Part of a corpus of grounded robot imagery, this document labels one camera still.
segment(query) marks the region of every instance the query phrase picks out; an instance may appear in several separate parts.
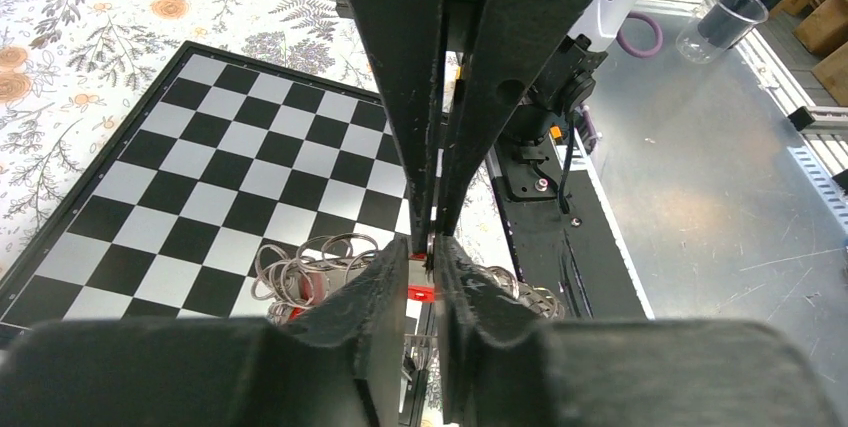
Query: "clear plastic cup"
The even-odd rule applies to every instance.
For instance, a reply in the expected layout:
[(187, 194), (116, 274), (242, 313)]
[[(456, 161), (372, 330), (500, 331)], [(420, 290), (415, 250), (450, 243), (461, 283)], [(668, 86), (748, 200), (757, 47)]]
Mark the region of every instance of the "clear plastic cup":
[(677, 50), (697, 64), (710, 63), (766, 20), (760, 0), (704, 0), (677, 36)]

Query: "orange flower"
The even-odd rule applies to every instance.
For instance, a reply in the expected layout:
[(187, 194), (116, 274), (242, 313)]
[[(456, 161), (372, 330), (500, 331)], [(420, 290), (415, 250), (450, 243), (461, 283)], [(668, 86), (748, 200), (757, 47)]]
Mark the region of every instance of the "orange flower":
[(27, 53), (23, 47), (6, 47), (0, 50), (0, 69), (14, 69), (23, 64), (26, 59)]
[(175, 20), (188, 12), (188, 2), (185, 0), (157, 0), (150, 5), (153, 13), (163, 19)]
[(0, 102), (23, 98), (32, 88), (32, 81), (24, 74), (0, 72)]

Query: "floor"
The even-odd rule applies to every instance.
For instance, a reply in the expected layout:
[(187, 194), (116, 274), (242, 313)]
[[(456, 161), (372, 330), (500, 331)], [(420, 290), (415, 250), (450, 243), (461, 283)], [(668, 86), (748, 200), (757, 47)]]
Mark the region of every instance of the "floor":
[(816, 105), (836, 105), (833, 97), (811, 72), (821, 58), (807, 52), (807, 49), (792, 34), (802, 20), (802, 17), (781, 12), (775, 18), (758, 26), (757, 30)]

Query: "metal table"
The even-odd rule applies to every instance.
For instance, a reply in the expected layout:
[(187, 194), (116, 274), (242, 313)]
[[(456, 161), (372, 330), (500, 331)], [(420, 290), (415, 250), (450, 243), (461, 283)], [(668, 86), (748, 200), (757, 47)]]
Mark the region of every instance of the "metal table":
[(692, 64), (674, 46), (686, 17), (651, 15), (662, 51), (612, 47), (589, 105), (603, 133), (592, 160), (654, 313), (768, 322), (848, 418), (846, 236), (798, 162), (804, 141), (742, 52)]

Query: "black square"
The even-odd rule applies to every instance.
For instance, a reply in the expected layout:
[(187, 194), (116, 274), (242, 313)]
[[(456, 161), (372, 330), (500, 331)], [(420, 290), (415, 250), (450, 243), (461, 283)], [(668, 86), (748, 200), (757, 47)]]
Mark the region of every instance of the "black square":
[(318, 210), (326, 188), (327, 179), (292, 170), (283, 188), (280, 202), (306, 210)]
[(356, 220), (365, 225), (394, 231), (402, 200), (399, 197), (366, 190), (362, 209)]
[(230, 190), (238, 190), (253, 160), (238, 154), (216, 150), (200, 176), (207, 184)]
[(134, 295), (155, 253), (111, 245), (85, 285), (117, 294)]
[(162, 102), (197, 110), (212, 87), (188, 79), (177, 79), (162, 96)]
[(277, 202), (274, 200), (239, 192), (230, 207), (230, 213), (224, 219), (224, 227), (248, 234), (263, 235), (275, 207)]
[(349, 124), (316, 115), (306, 134), (306, 140), (338, 149), (344, 141)]
[(233, 311), (242, 284), (243, 275), (201, 267), (183, 308), (201, 314), (227, 317)]
[(196, 144), (218, 147), (230, 123), (229, 120), (198, 112), (191, 118), (180, 138)]
[(80, 290), (81, 285), (34, 275), (3, 317), (3, 322), (32, 327), (46, 320), (61, 320)]
[(180, 309), (171, 307), (170, 305), (157, 304), (143, 299), (133, 299), (124, 312), (124, 319), (129, 317), (165, 317), (168, 319), (176, 319)]
[(215, 81), (215, 87), (246, 94), (250, 92), (250, 88), (253, 87), (257, 77), (259, 77), (259, 72), (228, 65), (224, 67), (224, 71)]
[(283, 167), (291, 167), (294, 165), (297, 154), (300, 152), (300, 146), (303, 145), (302, 139), (295, 139), (288, 135), (278, 134), (276, 132), (268, 132), (256, 158), (271, 162), (272, 164), (282, 165)]
[(397, 155), (395, 139), (391, 135), (383, 134), (383, 140), (380, 141), (380, 147), (377, 149), (377, 160), (401, 165), (400, 156)]
[(318, 112), (318, 107), (321, 105), (321, 99), (323, 98), (323, 90), (303, 84), (292, 84), (289, 93), (286, 94), (286, 100), (283, 101), (283, 105), (314, 114)]
[(350, 123), (382, 132), (386, 128), (386, 111), (379, 105), (360, 101)]
[(197, 181), (182, 175), (160, 170), (144, 191), (138, 205), (161, 210), (170, 214), (179, 214), (183, 210)]
[(216, 235), (218, 235), (218, 227), (180, 217), (171, 228), (171, 233), (165, 239), (165, 245), (159, 253), (186, 262), (201, 264), (206, 259), (206, 254), (212, 247)]
[(373, 166), (374, 159), (342, 150), (336, 158), (336, 165), (333, 166), (333, 173), (330, 174), (330, 178), (359, 187), (368, 187), (368, 179), (371, 177), (371, 167)]
[[(315, 222), (312, 223), (312, 231), (309, 232), (309, 238), (314, 239), (315, 237), (321, 236), (329, 236), (334, 237), (336, 235), (341, 234), (349, 234), (353, 232), (353, 229), (356, 227), (356, 222), (345, 219), (343, 217), (336, 217), (335, 215), (327, 214), (325, 212), (317, 212), (315, 214)], [(313, 246), (314, 249), (321, 248), (320, 245)]]
[(139, 130), (118, 159), (148, 169), (158, 169), (177, 142), (173, 137)]
[(241, 109), (236, 114), (235, 120), (260, 129), (268, 129), (274, 123), (278, 110), (280, 110), (280, 106), (273, 102), (248, 97), (241, 104)]
[[(300, 247), (298, 245), (287, 244), (285, 242), (280, 242), (278, 240), (262, 239), (262, 242), (259, 244), (259, 248), (262, 249), (263, 245), (268, 245), (268, 244), (275, 245), (275, 246), (283, 249), (283, 252), (288, 254), (290, 259), (294, 258), (294, 255), (297, 253), (297, 248)], [(274, 252), (271, 249), (262, 249), (262, 254), (259, 256), (260, 265), (265, 266), (265, 267), (273, 264), (274, 262), (278, 262), (280, 260), (282, 260), (282, 257), (280, 257), (280, 255), (278, 255), (276, 252)], [(248, 269), (246, 274), (249, 277), (256, 278), (256, 267), (253, 265), (253, 262), (250, 263), (250, 268)]]
[(130, 204), (92, 195), (74, 218), (68, 232), (112, 242), (132, 209)]

